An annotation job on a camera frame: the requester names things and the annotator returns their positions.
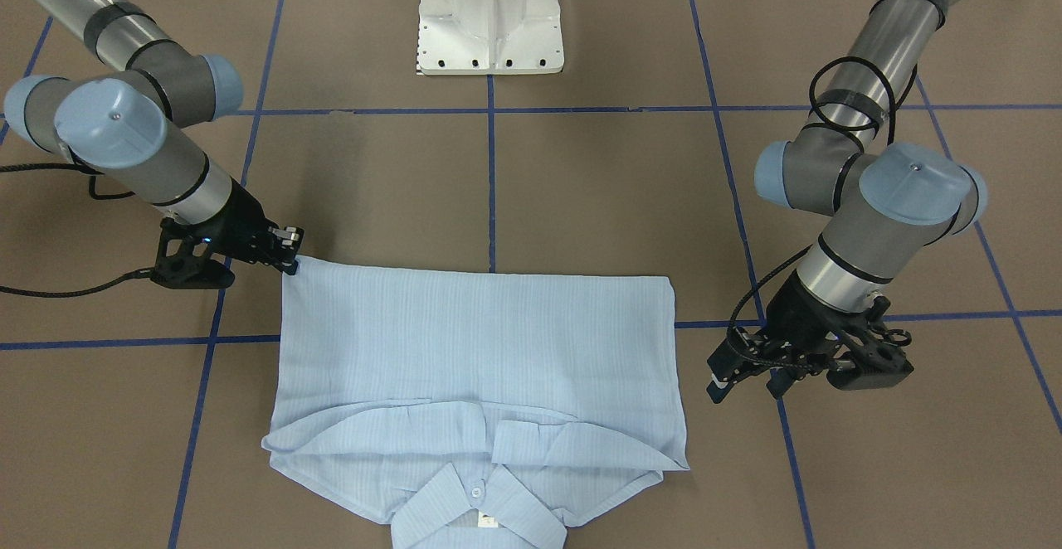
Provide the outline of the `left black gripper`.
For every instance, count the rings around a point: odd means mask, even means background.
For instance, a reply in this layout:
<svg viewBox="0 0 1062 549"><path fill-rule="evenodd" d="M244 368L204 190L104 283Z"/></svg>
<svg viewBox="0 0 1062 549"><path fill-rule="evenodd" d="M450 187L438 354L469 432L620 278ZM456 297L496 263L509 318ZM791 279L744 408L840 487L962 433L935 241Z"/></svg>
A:
<svg viewBox="0 0 1062 549"><path fill-rule="evenodd" d="M712 372L707 395L712 402L721 404L737 383L767 371L763 360L789 364L770 368L766 389L775 401L809 375L864 374L871 368L866 363L866 353L830 338L845 326L866 333L866 314L872 303L858 301L857 306L861 310L850 313L821 303L793 274L767 305L766 326L758 331L766 340L759 356L746 338L725 338L707 357Z"/></svg>

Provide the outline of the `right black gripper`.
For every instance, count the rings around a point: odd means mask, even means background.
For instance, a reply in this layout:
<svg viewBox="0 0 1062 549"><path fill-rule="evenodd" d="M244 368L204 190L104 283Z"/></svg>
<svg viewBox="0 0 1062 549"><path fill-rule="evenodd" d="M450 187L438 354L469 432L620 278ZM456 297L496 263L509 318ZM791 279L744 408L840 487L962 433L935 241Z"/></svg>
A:
<svg viewBox="0 0 1062 549"><path fill-rule="evenodd" d="M273 265L284 274L297 274L304 229L280 228L266 217L261 203L239 182L232 181L228 200L204 226L205 238L212 239L213 253L246 263Z"/></svg>

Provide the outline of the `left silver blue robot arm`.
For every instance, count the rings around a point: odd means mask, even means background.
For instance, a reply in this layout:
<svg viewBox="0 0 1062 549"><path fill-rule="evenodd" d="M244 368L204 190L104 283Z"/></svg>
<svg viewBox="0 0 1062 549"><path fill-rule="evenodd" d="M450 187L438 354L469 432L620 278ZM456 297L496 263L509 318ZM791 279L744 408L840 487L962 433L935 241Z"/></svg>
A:
<svg viewBox="0 0 1062 549"><path fill-rule="evenodd" d="M780 265L788 277L763 328L729 318L707 357L712 402L763 374L781 398L806 377L861 391L896 387L913 372L905 351L913 338L884 321L886 289L919 250L972 229L989 201L978 171L896 138L919 57L960 1L875 0L845 56L812 78L801 132L760 153L756 193L828 221Z"/></svg>

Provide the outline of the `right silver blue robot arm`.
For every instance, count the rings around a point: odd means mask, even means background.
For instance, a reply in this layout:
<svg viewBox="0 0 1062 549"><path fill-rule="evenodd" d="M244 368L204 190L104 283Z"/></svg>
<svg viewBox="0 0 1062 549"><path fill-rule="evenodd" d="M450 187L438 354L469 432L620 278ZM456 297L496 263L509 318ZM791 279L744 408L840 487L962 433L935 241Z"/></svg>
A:
<svg viewBox="0 0 1062 549"><path fill-rule="evenodd" d="M222 257L295 274L304 231L271 221L185 133L241 107L232 62L191 54L129 0L35 1L110 72L22 78L5 95L5 119L64 167L110 177L162 213L153 280L227 288L234 274Z"/></svg>

